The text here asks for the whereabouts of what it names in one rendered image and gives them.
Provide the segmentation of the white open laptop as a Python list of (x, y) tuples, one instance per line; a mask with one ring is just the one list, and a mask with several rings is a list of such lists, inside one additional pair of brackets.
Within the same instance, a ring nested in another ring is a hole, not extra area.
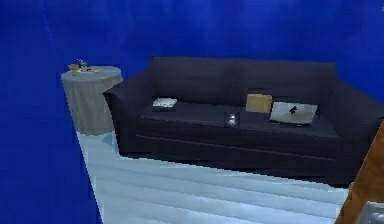
[(309, 125), (318, 109), (317, 105), (274, 102), (270, 114), (270, 120), (274, 122)]

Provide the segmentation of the dark purple sofa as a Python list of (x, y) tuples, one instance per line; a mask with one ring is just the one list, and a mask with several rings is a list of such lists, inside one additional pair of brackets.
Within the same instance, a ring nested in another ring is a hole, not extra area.
[[(310, 125), (247, 112), (248, 94), (317, 105)], [(333, 63), (196, 57), (151, 59), (104, 93), (120, 154), (344, 186), (355, 179), (384, 102), (337, 76)], [(153, 101), (173, 98), (172, 108)], [(229, 114), (237, 126), (225, 125)]]

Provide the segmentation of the white book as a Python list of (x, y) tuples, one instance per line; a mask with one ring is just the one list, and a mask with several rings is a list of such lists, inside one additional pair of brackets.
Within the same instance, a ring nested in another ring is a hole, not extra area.
[(153, 101), (154, 107), (172, 108), (177, 103), (176, 99), (173, 98), (160, 98), (158, 97)]

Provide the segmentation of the tan square box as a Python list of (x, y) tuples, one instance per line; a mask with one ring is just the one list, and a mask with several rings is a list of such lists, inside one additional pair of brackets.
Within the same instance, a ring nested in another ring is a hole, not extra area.
[(272, 96), (263, 94), (248, 94), (246, 99), (246, 111), (257, 113), (269, 113), (272, 105)]

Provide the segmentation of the round grey side table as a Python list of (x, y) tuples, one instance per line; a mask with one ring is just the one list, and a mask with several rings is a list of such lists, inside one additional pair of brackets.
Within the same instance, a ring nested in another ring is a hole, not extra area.
[(75, 130), (84, 135), (102, 135), (114, 130), (103, 93), (123, 81), (122, 72), (114, 66), (89, 68), (103, 70), (100, 73), (66, 71), (61, 81)]

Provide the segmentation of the brown wooden furniture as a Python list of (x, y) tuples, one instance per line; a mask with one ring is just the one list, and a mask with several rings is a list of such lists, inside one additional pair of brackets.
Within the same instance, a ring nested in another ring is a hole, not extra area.
[(384, 121), (379, 126), (334, 224), (356, 224), (368, 201), (384, 203)]

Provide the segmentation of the grey object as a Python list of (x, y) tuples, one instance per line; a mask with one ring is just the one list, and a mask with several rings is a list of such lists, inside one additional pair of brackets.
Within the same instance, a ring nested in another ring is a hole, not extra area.
[(355, 224), (384, 224), (384, 203), (367, 201)]

